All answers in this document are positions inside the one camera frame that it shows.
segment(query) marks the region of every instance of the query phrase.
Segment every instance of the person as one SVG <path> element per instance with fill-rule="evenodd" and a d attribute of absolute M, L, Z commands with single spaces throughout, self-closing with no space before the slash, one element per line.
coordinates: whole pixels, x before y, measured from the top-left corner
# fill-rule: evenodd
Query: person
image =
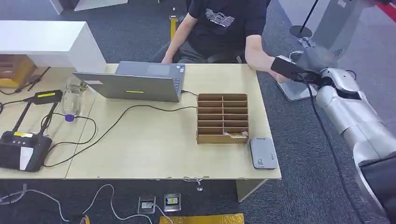
<path fill-rule="evenodd" d="M 262 33 L 270 0 L 192 0 L 188 14 L 170 44 L 152 62 L 207 63 L 207 58 L 245 51 L 247 64 L 268 72 L 278 82 L 287 78 L 271 70 L 274 57 L 262 48 Z"/>

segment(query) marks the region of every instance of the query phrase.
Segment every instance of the plastic water bottle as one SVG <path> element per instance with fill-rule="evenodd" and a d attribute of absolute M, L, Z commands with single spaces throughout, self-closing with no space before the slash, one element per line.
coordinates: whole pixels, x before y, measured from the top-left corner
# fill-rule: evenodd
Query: plastic water bottle
<path fill-rule="evenodd" d="M 67 122 L 74 121 L 80 113 L 81 107 L 81 81 L 76 78 L 69 78 L 63 94 L 62 111 Z"/>

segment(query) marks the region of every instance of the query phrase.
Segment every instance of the person's arm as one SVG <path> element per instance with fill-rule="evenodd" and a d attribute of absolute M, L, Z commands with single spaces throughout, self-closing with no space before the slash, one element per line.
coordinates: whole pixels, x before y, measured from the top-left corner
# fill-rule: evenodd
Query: person's arm
<path fill-rule="evenodd" d="M 177 28 L 162 63 L 172 63 L 173 56 L 179 50 L 180 46 L 182 46 L 182 44 L 187 40 L 188 35 L 197 21 L 198 20 L 193 18 L 190 14 L 186 15 L 179 28 Z"/>
<path fill-rule="evenodd" d="M 267 0 L 250 0 L 245 8 L 245 59 L 247 64 L 258 71 L 268 72 L 278 82 L 288 79 L 271 70 L 275 58 L 262 49 L 261 35 L 267 17 Z"/>
<path fill-rule="evenodd" d="M 246 37 L 245 59 L 247 64 L 254 70 L 268 72 L 278 82 L 288 81 L 284 76 L 271 70 L 275 58 L 268 56 L 262 49 L 260 35 Z"/>

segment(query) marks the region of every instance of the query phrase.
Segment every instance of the gray floor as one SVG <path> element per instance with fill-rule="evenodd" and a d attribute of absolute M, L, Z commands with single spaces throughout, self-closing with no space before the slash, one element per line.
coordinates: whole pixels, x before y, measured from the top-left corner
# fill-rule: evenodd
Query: gray floor
<path fill-rule="evenodd" d="M 0 19 L 88 21 L 108 63 L 149 60 L 169 40 L 168 9 L 172 6 L 184 8 L 181 0 L 162 0 L 160 5 L 155 0 L 133 0 L 127 7 L 114 6 L 77 13 L 67 11 L 57 16 L 50 8 L 44 7 L 45 2 L 42 0 L 43 7 L 39 10 L 31 1 L 6 0 L 6 7 L 0 8 Z M 290 21 L 277 0 L 272 0 L 267 20 L 263 41 L 268 53 L 274 56 L 287 55 L 300 48 L 297 39 L 288 32 Z M 394 59 L 395 54 L 386 49 L 394 44 L 394 40 L 384 42 L 382 38 L 385 37 L 371 35 L 373 27 L 377 26 L 363 22 L 360 24 L 354 43 L 341 65 L 358 73 L 358 82 L 372 100 L 374 108 L 396 133 L 395 106 L 391 103 L 392 86 L 396 80 L 390 76 L 394 70 L 391 59 Z M 366 54 L 361 53 L 359 48 L 364 48 Z M 27 182 L 29 187 L 44 190 L 59 198 L 64 212 L 70 216 L 85 209 L 96 189 L 110 182 L 116 188 L 115 209 L 122 217 L 136 212 L 138 195 L 152 193 L 160 196 L 164 192 L 179 191 L 183 194 L 183 210 L 172 215 L 243 212 L 247 224 L 358 223 L 341 189 L 334 160 L 309 101 L 289 103 L 273 79 L 263 73 L 259 73 L 258 78 L 283 179 L 267 182 L 242 203 L 236 203 L 236 188 L 232 181 L 206 181 L 203 182 L 205 190 L 197 192 L 193 183 L 182 181 L 2 180 L 0 192 L 14 192 L 21 187 L 22 182 Z M 385 218 L 371 210 L 361 195 L 353 179 L 350 151 L 322 111 L 319 113 L 337 152 L 348 191 L 353 195 L 366 223 L 387 223 Z M 99 195 L 98 202 L 89 213 L 92 223 L 147 223 L 140 218 L 125 222 L 115 219 L 111 214 L 109 197 L 108 189 Z M 32 193 L 20 203 L 0 207 L 0 223 L 61 223 L 54 212 L 56 206 L 50 200 Z M 157 223 L 158 214 L 154 217 L 154 223 Z"/>

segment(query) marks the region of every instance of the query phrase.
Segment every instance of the graphic print on shirt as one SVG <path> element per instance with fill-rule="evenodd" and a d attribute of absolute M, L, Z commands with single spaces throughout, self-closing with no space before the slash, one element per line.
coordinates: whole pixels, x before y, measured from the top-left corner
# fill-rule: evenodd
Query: graphic print on shirt
<path fill-rule="evenodd" d="M 235 18 L 232 16 L 226 16 L 221 12 L 214 13 L 211 9 L 206 9 L 206 17 L 209 21 L 221 25 L 222 27 L 229 27 L 234 22 Z"/>

